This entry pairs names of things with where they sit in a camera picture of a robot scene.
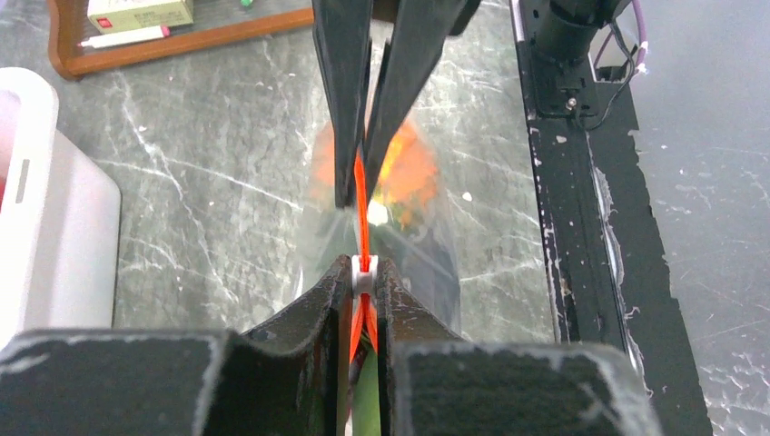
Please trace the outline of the wooden shelf rack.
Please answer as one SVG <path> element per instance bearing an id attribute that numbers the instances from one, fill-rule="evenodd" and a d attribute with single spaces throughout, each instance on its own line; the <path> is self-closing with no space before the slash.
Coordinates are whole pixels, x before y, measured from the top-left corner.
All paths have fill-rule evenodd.
<path id="1" fill-rule="evenodd" d="M 48 57 L 66 80 L 173 55 L 229 45 L 307 27 L 309 1 L 194 1 L 193 23 L 171 29 L 163 39 L 113 48 L 84 48 L 97 30 L 86 16 L 85 1 L 49 1 Z"/>

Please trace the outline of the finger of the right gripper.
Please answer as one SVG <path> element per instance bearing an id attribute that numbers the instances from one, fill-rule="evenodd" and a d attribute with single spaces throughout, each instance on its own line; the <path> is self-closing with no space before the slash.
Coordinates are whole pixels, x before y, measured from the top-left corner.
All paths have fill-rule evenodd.
<path id="1" fill-rule="evenodd" d="M 370 80 L 371 1 L 313 0 L 313 40 L 334 139 L 334 201 L 353 205 Z"/>
<path id="2" fill-rule="evenodd" d="M 362 148 L 367 197 L 379 179 L 390 141 L 427 83 L 450 36 L 469 23 L 468 1 L 376 1 L 375 20 L 393 25 L 386 42 Z"/>

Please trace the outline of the white marker pen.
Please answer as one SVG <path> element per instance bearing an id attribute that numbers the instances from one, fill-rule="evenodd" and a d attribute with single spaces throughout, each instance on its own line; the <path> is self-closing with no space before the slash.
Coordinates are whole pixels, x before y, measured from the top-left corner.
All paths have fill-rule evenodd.
<path id="1" fill-rule="evenodd" d="M 168 26 L 156 25 L 113 34 L 91 36 L 81 41 L 78 46 L 81 48 L 104 49 L 164 39 L 170 34 L 171 29 Z"/>

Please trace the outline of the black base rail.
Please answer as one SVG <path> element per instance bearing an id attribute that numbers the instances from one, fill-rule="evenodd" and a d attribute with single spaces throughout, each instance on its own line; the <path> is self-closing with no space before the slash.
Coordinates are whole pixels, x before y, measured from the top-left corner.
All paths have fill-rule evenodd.
<path id="1" fill-rule="evenodd" d="M 515 1 L 519 77 L 558 342 L 622 351 L 666 435 L 711 422 L 633 137 L 646 45 L 624 1 Z"/>

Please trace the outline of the clear zip top bag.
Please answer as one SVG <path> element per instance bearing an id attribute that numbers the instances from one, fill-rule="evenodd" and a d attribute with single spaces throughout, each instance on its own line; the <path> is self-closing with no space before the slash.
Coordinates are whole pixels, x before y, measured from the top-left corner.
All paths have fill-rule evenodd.
<path id="1" fill-rule="evenodd" d="M 360 368 L 373 353 L 378 358 L 379 328 L 375 281 L 382 259 L 394 262 L 403 287 L 461 339 L 460 284 L 450 232 L 448 199 L 439 176 L 438 204 L 430 218 L 405 231 L 392 223 L 370 224 L 371 198 L 366 176 L 354 179 L 350 207 L 321 206 L 309 196 L 297 232 L 299 267 L 295 300 L 305 303 L 328 294 L 318 319 L 328 326 L 331 360 L 331 428 L 352 435 L 352 398 Z"/>

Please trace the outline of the white plastic bin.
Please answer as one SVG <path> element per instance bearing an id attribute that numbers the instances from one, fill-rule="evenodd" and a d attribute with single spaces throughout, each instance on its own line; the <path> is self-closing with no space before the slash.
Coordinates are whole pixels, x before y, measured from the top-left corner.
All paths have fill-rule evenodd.
<path id="1" fill-rule="evenodd" d="M 1 343 L 113 324 L 121 192 L 58 131 L 39 74 L 1 70 Z"/>

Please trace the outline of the small white box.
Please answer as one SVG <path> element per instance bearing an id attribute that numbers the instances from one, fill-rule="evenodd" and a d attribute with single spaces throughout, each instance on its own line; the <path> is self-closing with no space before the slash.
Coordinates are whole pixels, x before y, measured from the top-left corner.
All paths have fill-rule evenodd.
<path id="1" fill-rule="evenodd" d="M 193 1 L 188 0 L 90 0 L 86 16 L 102 34 L 191 25 L 194 20 Z"/>

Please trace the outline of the toy green avocado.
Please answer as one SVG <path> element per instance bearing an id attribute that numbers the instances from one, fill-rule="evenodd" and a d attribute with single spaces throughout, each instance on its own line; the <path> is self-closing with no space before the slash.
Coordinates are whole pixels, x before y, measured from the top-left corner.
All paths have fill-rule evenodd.
<path id="1" fill-rule="evenodd" d="M 369 354 L 360 368 L 352 398 L 352 435 L 380 436 L 378 358 Z"/>

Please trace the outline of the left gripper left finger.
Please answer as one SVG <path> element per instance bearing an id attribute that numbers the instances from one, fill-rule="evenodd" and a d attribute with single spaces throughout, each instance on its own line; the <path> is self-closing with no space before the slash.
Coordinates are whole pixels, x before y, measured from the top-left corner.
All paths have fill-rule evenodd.
<path id="1" fill-rule="evenodd" d="M 253 329 L 49 329 L 1 352 L 4 435 L 342 435 L 351 260 Z"/>

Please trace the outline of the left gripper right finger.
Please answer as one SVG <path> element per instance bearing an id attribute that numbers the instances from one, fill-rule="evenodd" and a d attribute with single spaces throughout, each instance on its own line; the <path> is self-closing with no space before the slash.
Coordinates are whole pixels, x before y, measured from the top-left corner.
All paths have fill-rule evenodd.
<path id="1" fill-rule="evenodd" d="M 382 259 L 375 281 L 386 435 L 658 435 L 628 358 L 604 344 L 467 342 Z"/>

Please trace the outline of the toy pineapple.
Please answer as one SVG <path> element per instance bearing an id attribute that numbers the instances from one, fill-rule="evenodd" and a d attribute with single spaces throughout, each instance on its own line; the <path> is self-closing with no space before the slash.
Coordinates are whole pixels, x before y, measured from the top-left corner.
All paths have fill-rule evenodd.
<path id="1" fill-rule="evenodd" d="M 321 206 L 332 207 L 333 182 L 333 132 L 331 124 L 325 124 L 314 144 L 310 198 Z M 390 142 L 367 220 L 373 225 L 392 223 L 405 231 L 430 218 L 438 196 L 439 171 L 433 147 L 420 137 L 416 125 L 407 121 Z"/>

